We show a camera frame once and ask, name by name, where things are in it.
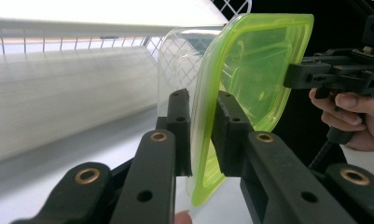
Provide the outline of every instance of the green lid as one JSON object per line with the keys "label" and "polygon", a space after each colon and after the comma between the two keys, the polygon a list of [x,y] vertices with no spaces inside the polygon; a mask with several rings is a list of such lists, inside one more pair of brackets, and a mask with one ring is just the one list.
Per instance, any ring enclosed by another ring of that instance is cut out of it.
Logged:
{"label": "green lid", "polygon": [[312,32],[310,14],[243,14],[231,20],[206,50],[193,101],[191,201],[203,204],[225,180],[210,137],[218,91],[232,93],[256,131],[271,132],[290,90],[290,63],[300,63]]}

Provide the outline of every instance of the fingernail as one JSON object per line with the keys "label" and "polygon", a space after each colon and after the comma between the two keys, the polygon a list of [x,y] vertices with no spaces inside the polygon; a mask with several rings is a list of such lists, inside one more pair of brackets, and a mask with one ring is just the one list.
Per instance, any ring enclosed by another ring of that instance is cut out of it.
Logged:
{"label": "fingernail", "polygon": [[352,108],[357,104],[357,100],[354,96],[342,93],[338,94],[335,102],[336,105],[340,106],[341,108]]}
{"label": "fingernail", "polygon": [[358,124],[362,123],[362,119],[361,119],[360,117],[358,117],[358,116],[353,116],[353,115],[350,115],[350,114],[345,114],[345,115],[343,116],[343,119],[344,119],[346,122],[348,122],[348,123],[350,123],[350,124],[352,124],[352,125],[358,125]]}

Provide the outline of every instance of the plastic container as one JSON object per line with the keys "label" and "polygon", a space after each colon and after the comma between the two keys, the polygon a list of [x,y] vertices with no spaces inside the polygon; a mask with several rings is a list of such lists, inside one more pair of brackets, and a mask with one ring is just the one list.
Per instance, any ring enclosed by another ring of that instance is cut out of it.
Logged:
{"label": "plastic container", "polygon": [[[271,132],[290,92],[283,86],[287,66],[301,61],[312,24],[310,14],[243,14],[232,19],[217,35],[195,33],[194,38],[214,37],[204,53],[192,48],[189,37],[183,35],[186,29],[173,30],[165,38],[164,49],[159,53],[159,102],[165,101],[167,93],[182,88],[187,88],[191,95],[193,176],[187,188],[193,205],[203,204],[225,180],[210,140],[218,91],[236,97],[256,131]],[[172,45],[181,42],[184,44],[168,60],[166,49],[175,49]],[[188,70],[180,62],[194,66]],[[168,73],[166,69],[176,72]],[[181,71],[188,79],[196,79],[196,84],[182,84]],[[164,105],[159,103],[159,114]]]}

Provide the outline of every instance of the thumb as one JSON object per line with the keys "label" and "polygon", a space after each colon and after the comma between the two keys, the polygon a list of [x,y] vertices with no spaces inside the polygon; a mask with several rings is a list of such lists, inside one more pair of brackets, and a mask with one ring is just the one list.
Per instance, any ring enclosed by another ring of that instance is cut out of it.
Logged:
{"label": "thumb", "polygon": [[366,113],[374,118],[374,97],[343,92],[336,96],[335,104],[345,110]]}

